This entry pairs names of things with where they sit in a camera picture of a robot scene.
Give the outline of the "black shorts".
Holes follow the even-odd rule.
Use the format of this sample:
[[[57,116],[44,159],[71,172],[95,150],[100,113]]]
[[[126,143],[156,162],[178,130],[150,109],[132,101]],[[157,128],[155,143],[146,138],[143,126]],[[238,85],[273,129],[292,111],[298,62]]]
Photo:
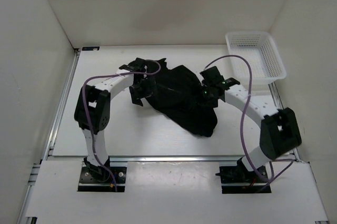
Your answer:
[[[157,95],[147,97],[147,102],[157,111],[177,123],[193,135],[211,137],[217,125],[217,116],[213,108],[200,104],[201,82],[184,65],[172,69],[162,58],[148,63],[148,70],[154,72]]]

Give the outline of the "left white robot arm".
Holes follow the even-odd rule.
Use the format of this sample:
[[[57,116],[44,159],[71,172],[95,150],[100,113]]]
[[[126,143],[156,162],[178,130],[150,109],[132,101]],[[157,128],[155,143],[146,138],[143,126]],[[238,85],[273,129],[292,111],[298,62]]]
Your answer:
[[[81,87],[74,119],[86,139],[87,157],[84,163],[97,181],[115,179],[104,136],[110,120],[112,99],[128,89],[132,103],[143,106],[143,98],[157,95],[154,75],[160,70],[160,64],[154,60],[131,62],[122,65],[115,74],[90,77]]]

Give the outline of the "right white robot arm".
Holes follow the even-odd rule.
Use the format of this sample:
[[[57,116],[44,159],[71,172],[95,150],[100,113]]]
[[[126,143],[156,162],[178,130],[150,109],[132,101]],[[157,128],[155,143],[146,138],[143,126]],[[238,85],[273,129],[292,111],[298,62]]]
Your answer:
[[[217,107],[218,100],[222,100],[242,112],[240,138],[245,155],[236,165],[239,180],[250,181],[258,168],[302,144],[297,119],[291,108],[278,109],[273,104],[253,97],[234,78],[212,81],[204,79],[200,89],[201,104]],[[260,128],[259,145],[250,152],[245,148],[243,138],[245,117],[249,117]]]

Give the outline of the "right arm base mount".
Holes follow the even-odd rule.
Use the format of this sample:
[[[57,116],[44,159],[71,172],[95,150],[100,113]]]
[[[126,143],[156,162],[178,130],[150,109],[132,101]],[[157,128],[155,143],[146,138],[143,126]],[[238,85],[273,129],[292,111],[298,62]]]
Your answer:
[[[222,194],[270,194],[271,187],[262,180],[254,171],[246,176],[236,166],[220,166],[216,176],[220,177]]]

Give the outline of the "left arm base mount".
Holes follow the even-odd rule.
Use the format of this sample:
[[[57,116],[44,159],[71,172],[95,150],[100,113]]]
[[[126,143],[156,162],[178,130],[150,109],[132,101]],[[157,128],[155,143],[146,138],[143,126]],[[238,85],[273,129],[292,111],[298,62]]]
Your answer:
[[[78,192],[125,192],[127,167],[108,165],[111,172],[91,165],[86,158],[78,180]]]

